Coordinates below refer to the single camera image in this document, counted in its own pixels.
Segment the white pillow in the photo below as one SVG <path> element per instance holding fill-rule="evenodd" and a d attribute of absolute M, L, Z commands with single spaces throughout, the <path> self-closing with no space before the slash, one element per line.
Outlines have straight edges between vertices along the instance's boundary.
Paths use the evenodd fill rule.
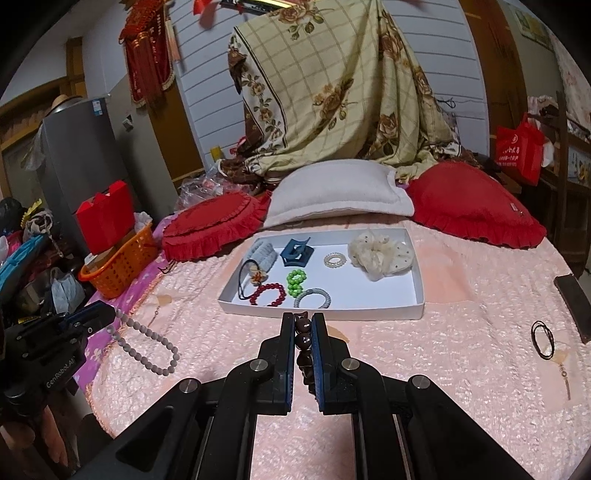
<path fill-rule="evenodd" d="M 364 212 L 412 216 L 396 170 L 371 160 L 328 160 L 290 173 L 273 192 L 263 228 Z"/>

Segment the black hair tie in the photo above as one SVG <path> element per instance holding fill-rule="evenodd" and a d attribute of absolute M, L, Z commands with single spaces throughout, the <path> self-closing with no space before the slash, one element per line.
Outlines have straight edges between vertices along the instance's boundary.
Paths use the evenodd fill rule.
<path fill-rule="evenodd" d="M 250 297 L 252 297 L 252 295 L 249 295 L 248 297 L 246 297 L 244 295 L 244 289 L 242 288 L 242 270 L 244 269 L 244 267 L 246 265 L 248 265 L 249 263 L 252 263 L 256 266 L 257 270 L 260 270 L 261 268 L 259 267 L 258 263 L 256 262 L 256 260 L 246 260 L 242 266 L 240 267 L 240 271 L 238 272 L 238 298 L 240 300 L 248 300 Z"/>
<path fill-rule="evenodd" d="M 540 350 L 540 346 L 538 345 L 538 341 L 535 339 L 535 331 L 538 328 L 541 328 L 544 331 L 546 337 L 548 337 L 548 340 L 550 341 L 551 351 L 549 355 L 542 353 L 542 350 Z M 544 360 L 550 360 L 554 356 L 554 335 L 552 335 L 552 331 L 541 320 L 536 320 L 531 326 L 531 342 L 534 344 L 535 351 L 538 352 L 538 355 Z"/>

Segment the pink bedspread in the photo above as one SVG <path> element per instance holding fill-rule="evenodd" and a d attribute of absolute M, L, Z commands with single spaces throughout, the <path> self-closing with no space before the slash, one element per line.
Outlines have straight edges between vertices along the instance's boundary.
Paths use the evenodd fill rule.
<path fill-rule="evenodd" d="M 328 221 L 336 220 L 315 220 L 300 229 L 335 228 Z M 554 277 L 569 269 L 548 240 L 536 249 L 511 250 L 375 215 L 347 218 L 336 228 L 348 228 L 349 221 L 351 228 L 371 223 L 408 229 L 427 304 L 421 320 L 328 322 L 329 334 L 345 339 L 353 356 L 384 375 L 428 375 L 536 480 L 566 480 L 591 443 L 591 354 L 553 286 Z M 112 435 L 182 378 L 224 377 L 256 357 L 261 341 L 278 335 L 277 319 L 226 314 L 216 301 L 248 246 L 179 264 L 137 308 L 135 318 L 147 324 L 156 295 L 172 297 L 151 328 L 178 345 L 182 357 L 175 374 L 158 377 L 121 348 L 107 349 L 89 397 Z M 564 365 L 570 401 L 558 365 L 539 359 L 532 347 L 535 320 L 546 322 L 559 348 L 569 353 Z M 138 332 L 128 330 L 125 337 L 154 363 L 169 361 L 166 349 Z M 296 371 L 292 412 L 258 420 L 252 478 L 348 480 L 353 462 L 349 418 L 320 414 Z"/>

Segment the gray hair tie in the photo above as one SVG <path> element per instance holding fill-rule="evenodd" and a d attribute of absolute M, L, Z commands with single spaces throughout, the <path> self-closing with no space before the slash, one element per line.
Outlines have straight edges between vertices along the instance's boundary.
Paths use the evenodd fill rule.
<path fill-rule="evenodd" d="M 312 295 L 313 293 L 317 293 L 319 295 L 322 295 L 325 298 L 325 301 L 322 305 L 320 305 L 320 309 L 327 309 L 330 305 L 330 295 L 328 295 L 328 293 L 326 293 L 324 290 L 322 290 L 322 288 L 310 288 L 309 290 L 304 290 L 302 293 L 300 293 L 294 300 L 294 308 L 298 309 L 300 308 L 300 302 L 301 299 L 303 299 L 305 296 L 307 295 Z"/>

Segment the straw hat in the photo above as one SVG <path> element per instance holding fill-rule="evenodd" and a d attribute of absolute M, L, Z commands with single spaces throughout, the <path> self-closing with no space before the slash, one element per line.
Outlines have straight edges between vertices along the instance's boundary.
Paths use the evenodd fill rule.
<path fill-rule="evenodd" d="M 53 110 L 56 106 L 61 105 L 66 100 L 68 100 L 68 98 L 69 97 L 67 95 L 60 95 L 60 96 L 56 97 L 56 99 L 53 100 L 53 103 L 51 104 L 50 110 Z"/>
<path fill-rule="evenodd" d="M 58 97 L 56 97 L 55 100 L 53 100 L 53 103 L 51 104 L 51 108 L 47 112 L 46 116 L 49 115 L 50 113 L 56 113 L 56 112 L 63 110 L 64 108 L 69 107 L 71 104 L 64 105 L 61 108 L 60 108 L 60 105 L 62 105 L 63 103 L 66 103 L 70 100 L 74 100 L 74 99 L 76 99 L 76 101 L 72 102 L 72 103 L 77 103 L 80 100 L 82 100 L 82 97 L 80 95 L 71 95 L 71 96 L 67 96 L 64 94 L 59 95 Z"/>

